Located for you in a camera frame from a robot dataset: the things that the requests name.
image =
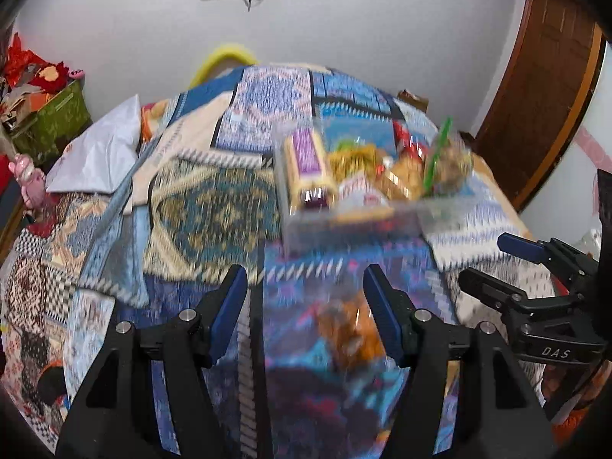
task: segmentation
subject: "door frame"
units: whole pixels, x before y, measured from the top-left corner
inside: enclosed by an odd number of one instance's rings
[[[510,84],[510,78],[512,78],[512,74],[514,73],[514,69],[516,67],[516,62],[518,61],[518,57],[521,54],[522,44],[525,40],[525,33],[527,32],[527,24],[529,23],[529,16],[531,15],[531,6],[533,4],[533,0],[525,0],[525,6],[522,9],[522,18],[521,24],[518,27],[518,33],[516,34],[516,41],[514,44],[514,48],[512,49],[512,53],[510,54],[510,60],[508,60],[508,66],[506,67],[506,72],[504,72],[504,77],[500,82],[500,87],[498,88],[497,93],[495,93],[495,98],[489,107],[489,111],[485,117],[485,120],[482,122],[478,133],[476,133],[475,138],[475,151],[478,153],[479,142],[482,142],[485,133],[491,127],[492,119],[495,117],[497,113],[497,109],[500,108],[500,104],[503,100],[504,95],[506,94],[506,90],[508,89],[508,85]]]
[[[482,126],[476,134],[474,144],[474,151],[476,153],[479,151],[479,144],[482,142],[485,134],[492,125],[493,119],[495,118],[497,110],[500,107],[503,97],[506,94],[506,90],[510,84],[510,79],[512,78],[516,63],[522,51],[522,45],[527,32],[527,25],[529,24],[529,17],[531,16],[532,4],[533,0],[525,0],[525,6],[522,10],[521,24],[516,35],[516,42],[514,48],[512,49],[512,54],[510,55],[506,72],[504,73],[504,77],[500,82],[500,87],[495,94],[495,98],[491,103],[491,107],[487,112],[485,120],[482,122]],[[576,94],[574,103],[569,109],[568,116],[565,119],[561,131],[559,131],[559,134],[555,138],[555,141],[551,145],[546,156],[519,194],[512,199],[512,205],[517,210],[522,210],[546,182],[550,172],[552,172],[552,170],[555,168],[559,159],[565,153],[571,138],[578,130],[579,124],[582,122],[582,118],[584,117],[586,108],[591,101],[592,93],[599,78],[599,71],[601,70],[603,59],[602,49],[605,49],[605,38],[601,28],[596,23],[593,30],[593,41],[591,44],[591,51],[589,53],[586,70],[584,72],[584,77],[578,89],[578,93]]]
[[[549,153],[546,154],[544,160],[529,178],[521,192],[512,200],[514,208],[523,208],[531,199],[531,196],[540,189],[545,182],[547,174],[554,169],[556,161],[563,155],[568,146],[567,141],[571,140],[573,135],[578,130],[579,124],[582,122],[586,107],[591,102],[591,85],[597,82],[599,78],[599,70],[601,69],[600,55],[602,50],[602,29],[595,24],[593,29],[593,42],[591,44],[591,53],[589,60],[586,63],[586,70],[580,83],[580,88],[576,94],[576,100],[572,104],[567,119],[563,123],[563,127],[559,134],[550,146]]]

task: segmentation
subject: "food package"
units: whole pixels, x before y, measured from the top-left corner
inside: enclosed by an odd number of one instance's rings
[[[387,199],[368,180],[365,172],[345,179],[339,186],[339,198],[336,210],[350,212],[362,207],[389,205]]]
[[[348,302],[332,301],[319,307],[317,325],[340,370],[350,371],[385,356],[363,291]]]
[[[397,120],[393,121],[393,133],[396,139],[398,157],[408,156],[418,158],[421,162],[425,161],[427,148],[424,143],[418,142],[410,131]]]
[[[283,145],[290,194],[290,212],[334,205],[338,188],[329,171],[319,133],[298,128]]]
[[[347,146],[329,154],[329,165],[339,183],[360,171],[365,172],[367,177],[374,178],[376,168],[385,155],[386,153],[377,149],[373,143]]]
[[[381,166],[376,187],[389,200],[418,200],[423,196],[422,162],[405,156],[390,169]]]
[[[322,137],[328,153],[370,143],[389,154],[396,153],[394,133],[388,119],[335,117],[322,120],[321,124]]]
[[[433,193],[457,193],[472,173],[472,153],[460,140],[449,137],[433,164]]]

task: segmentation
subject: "white wall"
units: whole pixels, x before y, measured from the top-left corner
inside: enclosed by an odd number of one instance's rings
[[[581,126],[612,156],[612,46],[609,44]],[[572,142],[549,180],[521,214],[538,239],[555,237],[575,243],[598,224],[599,218],[592,215],[596,172],[590,159]]]
[[[508,26],[506,42],[504,43],[504,48],[501,51],[500,60],[495,68],[495,72],[493,73],[493,78],[491,79],[491,84],[489,85],[485,99],[483,100],[482,105],[480,106],[480,109],[472,122],[472,127],[469,130],[473,137],[476,137],[476,134],[478,134],[478,131],[480,130],[480,127],[482,126],[482,123],[484,122],[485,117],[487,116],[495,99],[495,95],[500,88],[501,80],[504,78],[504,74],[506,73],[506,68],[508,67],[508,62],[510,62],[510,56],[512,55],[512,51],[514,50],[514,45],[516,43],[516,37],[518,36],[518,30],[519,27],[521,27],[522,12],[524,8],[525,0],[514,0],[514,9],[510,19],[510,26]]]
[[[28,0],[17,26],[50,61],[85,69],[94,119],[134,93],[184,90],[216,46],[262,62],[336,67],[389,92],[429,97],[430,116],[469,130],[508,37],[516,0]]]

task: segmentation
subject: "bed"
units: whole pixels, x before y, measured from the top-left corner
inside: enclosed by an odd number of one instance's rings
[[[176,215],[187,221],[198,215],[196,202],[204,196],[213,206],[227,203],[226,189],[245,178],[250,182],[245,200],[257,194],[257,204],[269,209],[265,215],[273,215],[270,129],[277,121],[349,117],[391,128],[397,119],[435,133],[423,112],[377,88],[309,65],[239,67],[157,105],[157,133],[119,189],[111,197],[62,195],[54,222],[23,230],[0,272],[8,361],[2,385],[51,451],[108,326],[168,320],[194,306],[231,261],[249,264],[254,280],[228,353],[206,377],[236,457],[258,457],[264,446],[278,458],[379,457],[406,373],[382,364],[355,378],[329,377],[330,357],[313,321],[313,305],[329,299],[329,291],[340,298],[357,290],[367,264],[384,264],[393,286],[415,305],[468,326],[488,319],[503,330],[498,314],[458,288],[458,272],[468,265],[531,297],[553,295],[546,269],[497,249],[500,233],[528,231],[478,157],[472,177],[482,187],[482,201],[467,219],[425,229],[420,238],[289,260],[273,218],[257,223],[256,236],[241,232],[240,243],[256,240],[248,255],[244,247],[230,252],[227,243],[212,239],[212,218],[191,228],[177,223]],[[187,193],[178,184],[186,179]],[[48,237],[37,236],[41,227],[51,230]],[[204,267],[195,270],[196,262]],[[296,332],[300,336],[287,343],[287,334]],[[63,363],[68,398],[48,406],[36,382],[54,361]],[[541,371],[527,367],[534,388]],[[177,452],[163,369],[154,365],[152,373],[161,443]],[[263,399],[255,395],[262,381]],[[452,439],[457,395],[452,382],[437,451]],[[262,435],[257,424],[263,414],[270,419]],[[338,441],[339,433],[347,440]]]

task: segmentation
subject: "wooden door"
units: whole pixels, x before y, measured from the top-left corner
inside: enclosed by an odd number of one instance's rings
[[[600,46],[599,27],[573,0],[527,0],[475,144],[515,208],[537,191],[575,132]]]

